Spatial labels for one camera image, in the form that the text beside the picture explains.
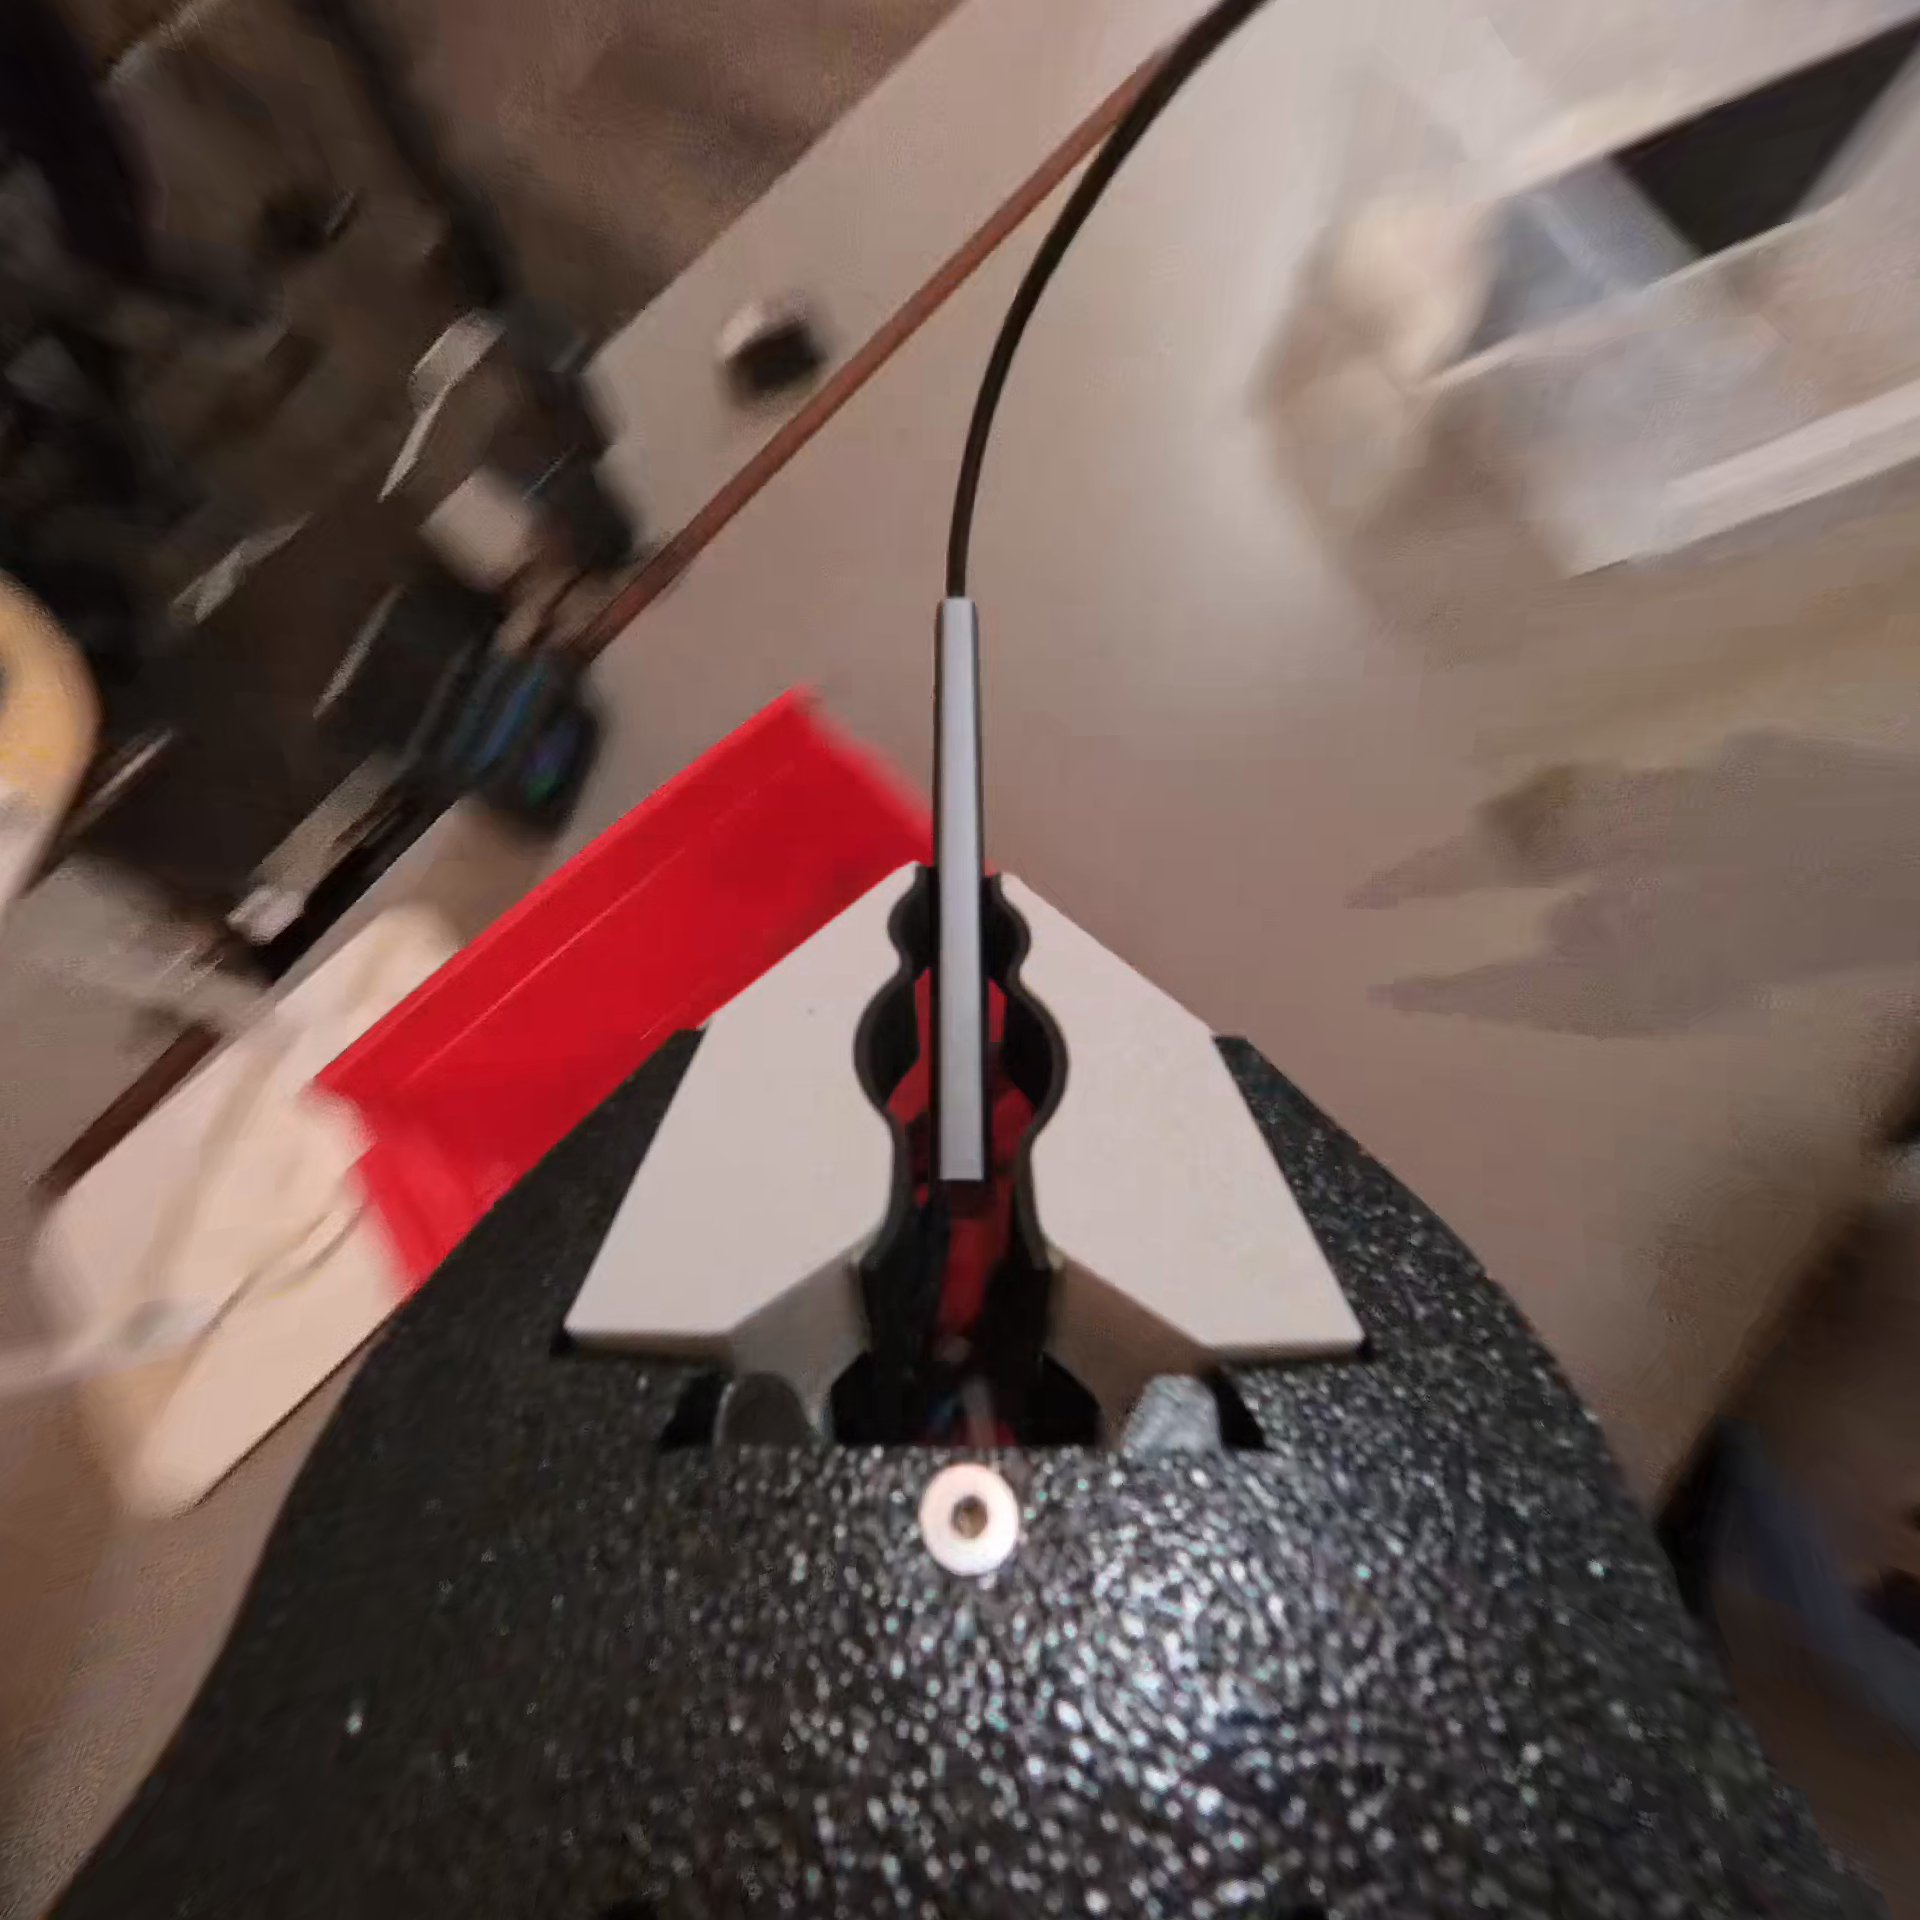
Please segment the white rounded tray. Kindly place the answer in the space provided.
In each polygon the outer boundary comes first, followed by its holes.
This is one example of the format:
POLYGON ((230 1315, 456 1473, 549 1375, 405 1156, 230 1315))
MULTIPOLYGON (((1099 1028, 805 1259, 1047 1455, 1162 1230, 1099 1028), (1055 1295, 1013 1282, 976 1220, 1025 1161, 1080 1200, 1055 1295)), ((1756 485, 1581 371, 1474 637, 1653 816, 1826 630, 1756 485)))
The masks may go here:
POLYGON ((360 1177, 373 1128, 320 1072, 456 944, 442 909, 382 909, 53 1205, 53 1354, 6 1359, 6 1398, 73 1389, 130 1515, 196 1505, 408 1295, 360 1177))

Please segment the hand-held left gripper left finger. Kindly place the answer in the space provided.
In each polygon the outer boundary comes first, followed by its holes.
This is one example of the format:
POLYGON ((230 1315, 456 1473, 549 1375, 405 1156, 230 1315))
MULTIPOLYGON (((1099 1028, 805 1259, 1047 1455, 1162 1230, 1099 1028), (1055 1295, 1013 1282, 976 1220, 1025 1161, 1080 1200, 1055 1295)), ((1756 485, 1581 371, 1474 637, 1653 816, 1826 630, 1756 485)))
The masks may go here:
POLYGON ((922 896, 900 863, 708 1017, 565 1310, 576 1351, 776 1378, 834 1434, 871 1346, 859 1265, 913 1205, 922 896))

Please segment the clear plastic bin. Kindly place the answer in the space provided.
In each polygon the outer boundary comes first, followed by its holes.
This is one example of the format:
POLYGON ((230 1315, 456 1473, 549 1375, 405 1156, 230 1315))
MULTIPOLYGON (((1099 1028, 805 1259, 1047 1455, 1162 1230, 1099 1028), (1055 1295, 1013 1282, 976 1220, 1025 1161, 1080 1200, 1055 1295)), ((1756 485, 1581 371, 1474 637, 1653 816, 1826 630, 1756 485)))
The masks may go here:
POLYGON ((1265 358, 1318 534, 1604 576, 1916 471, 1916 6, 1373 6, 1265 358))

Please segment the red plastic bin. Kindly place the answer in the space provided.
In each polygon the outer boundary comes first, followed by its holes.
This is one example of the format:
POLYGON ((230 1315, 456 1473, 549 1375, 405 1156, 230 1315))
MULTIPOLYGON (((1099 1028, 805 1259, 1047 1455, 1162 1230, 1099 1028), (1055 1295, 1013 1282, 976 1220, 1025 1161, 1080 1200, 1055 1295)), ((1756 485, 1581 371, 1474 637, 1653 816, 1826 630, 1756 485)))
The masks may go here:
POLYGON ((935 856, 938 802, 789 689, 373 1021, 317 1072, 364 1137, 355 1341, 668 1036, 935 856))

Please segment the small black box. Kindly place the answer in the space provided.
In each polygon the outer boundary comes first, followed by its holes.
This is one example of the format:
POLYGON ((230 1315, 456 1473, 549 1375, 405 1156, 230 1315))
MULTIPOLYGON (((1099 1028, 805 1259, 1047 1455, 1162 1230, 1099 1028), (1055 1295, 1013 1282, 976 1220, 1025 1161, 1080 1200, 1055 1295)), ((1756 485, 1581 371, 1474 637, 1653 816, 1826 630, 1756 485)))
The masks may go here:
POLYGON ((828 369, 823 315, 809 299, 738 305, 712 338, 716 375, 736 404, 805 391, 828 369))

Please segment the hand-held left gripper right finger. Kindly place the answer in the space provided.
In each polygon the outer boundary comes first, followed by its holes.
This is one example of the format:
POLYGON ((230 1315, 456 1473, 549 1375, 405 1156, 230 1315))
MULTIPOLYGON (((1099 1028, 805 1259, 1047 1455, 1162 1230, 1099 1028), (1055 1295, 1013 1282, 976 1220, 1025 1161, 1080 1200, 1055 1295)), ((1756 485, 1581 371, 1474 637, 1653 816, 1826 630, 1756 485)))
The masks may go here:
POLYGON ((1014 986, 1064 1043, 1031 1143, 1047 1259, 1044 1354, 1120 1438, 1152 1378, 1354 1359, 1362 1318, 1214 1028, 1004 877, 1025 926, 1014 986))

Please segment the black power station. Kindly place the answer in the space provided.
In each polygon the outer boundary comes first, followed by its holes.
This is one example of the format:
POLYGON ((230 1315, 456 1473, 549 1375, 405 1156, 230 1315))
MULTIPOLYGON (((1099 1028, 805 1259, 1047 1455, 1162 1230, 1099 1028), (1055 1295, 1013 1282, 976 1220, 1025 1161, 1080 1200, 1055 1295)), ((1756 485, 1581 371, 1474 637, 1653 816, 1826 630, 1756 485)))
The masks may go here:
POLYGON ((483 646, 447 709, 433 773, 511 825, 555 838, 598 761, 602 715, 565 654, 483 646))

